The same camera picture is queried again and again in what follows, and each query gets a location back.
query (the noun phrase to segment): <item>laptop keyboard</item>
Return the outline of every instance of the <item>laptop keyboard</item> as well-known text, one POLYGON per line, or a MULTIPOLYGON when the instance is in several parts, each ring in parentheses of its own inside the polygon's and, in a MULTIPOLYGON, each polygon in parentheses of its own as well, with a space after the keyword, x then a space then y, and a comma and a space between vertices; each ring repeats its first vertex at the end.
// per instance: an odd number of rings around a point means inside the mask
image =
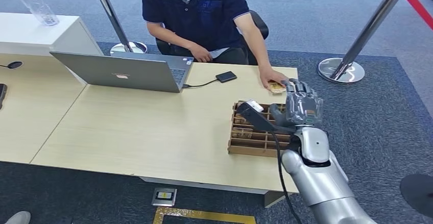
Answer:
POLYGON ((185 76, 185 69, 171 69, 173 78, 175 78, 175 81, 177 84, 180 84, 182 82, 183 77, 185 76))

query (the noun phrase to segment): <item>man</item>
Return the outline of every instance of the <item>man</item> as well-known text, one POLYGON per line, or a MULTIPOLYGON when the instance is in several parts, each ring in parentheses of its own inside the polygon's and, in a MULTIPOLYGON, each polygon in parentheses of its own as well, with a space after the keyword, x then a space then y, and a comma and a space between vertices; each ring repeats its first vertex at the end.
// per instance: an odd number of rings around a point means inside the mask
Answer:
POLYGON ((248 64, 241 36, 257 59, 260 80, 287 77, 272 69, 260 30, 245 0, 142 0, 149 33, 171 44, 171 54, 198 62, 248 64))

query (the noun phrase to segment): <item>navy polo shirt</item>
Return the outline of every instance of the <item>navy polo shirt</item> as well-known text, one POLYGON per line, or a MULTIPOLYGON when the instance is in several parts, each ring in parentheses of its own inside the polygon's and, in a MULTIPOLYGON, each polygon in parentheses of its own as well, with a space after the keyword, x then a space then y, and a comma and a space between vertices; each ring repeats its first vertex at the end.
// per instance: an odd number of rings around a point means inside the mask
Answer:
POLYGON ((240 33, 234 19, 249 13, 245 0, 142 0, 143 18, 163 23, 178 36, 208 51, 240 47, 240 33))

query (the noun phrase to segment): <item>light wood table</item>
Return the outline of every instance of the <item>light wood table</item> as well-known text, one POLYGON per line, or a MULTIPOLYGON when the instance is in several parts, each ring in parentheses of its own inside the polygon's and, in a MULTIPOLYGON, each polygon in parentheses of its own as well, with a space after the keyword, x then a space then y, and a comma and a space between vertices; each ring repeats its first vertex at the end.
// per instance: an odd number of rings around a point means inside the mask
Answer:
MULTIPOLYGON (((297 78, 295 68, 276 69, 297 78)), ((234 103, 283 103, 285 95, 262 88, 256 66, 194 63, 187 83, 203 84, 226 71, 238 79, 182 93, 88 85, 32 164, 187 186, 281 191, 276 158, 229 155, 227 145, 234 103)), ((298 192, 284 175, 288 191, 298 192)))
POLYGON ((0 160, 30 163, 84 85, 53 57, 0 54, 0 83, 8 86, 0 110, 0 160))

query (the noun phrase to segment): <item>man's hand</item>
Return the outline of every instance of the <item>man's hand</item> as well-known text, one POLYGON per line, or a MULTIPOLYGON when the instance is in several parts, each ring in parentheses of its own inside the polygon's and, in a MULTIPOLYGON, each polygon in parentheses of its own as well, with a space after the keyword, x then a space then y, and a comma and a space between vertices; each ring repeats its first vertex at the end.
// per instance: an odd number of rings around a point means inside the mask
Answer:
POLYGON ((189 51, 194 56, 194 58, 197 59, 197 61, 199 62, 212 61, 212 55, 209 53, 209 51, 198 44, 194 43, 192 47, 189 48, 189 51))
POLYGON ((259 71, 260 71, 260 80, 263 83, 264 88, 269 89, 269 83, 268 83, 269 81, 278 82, 285 87, 282 81, 288 80, 288 78, 284 74, 273 70, 271 67, 267 67, 267 68, 259 67, 259 71))

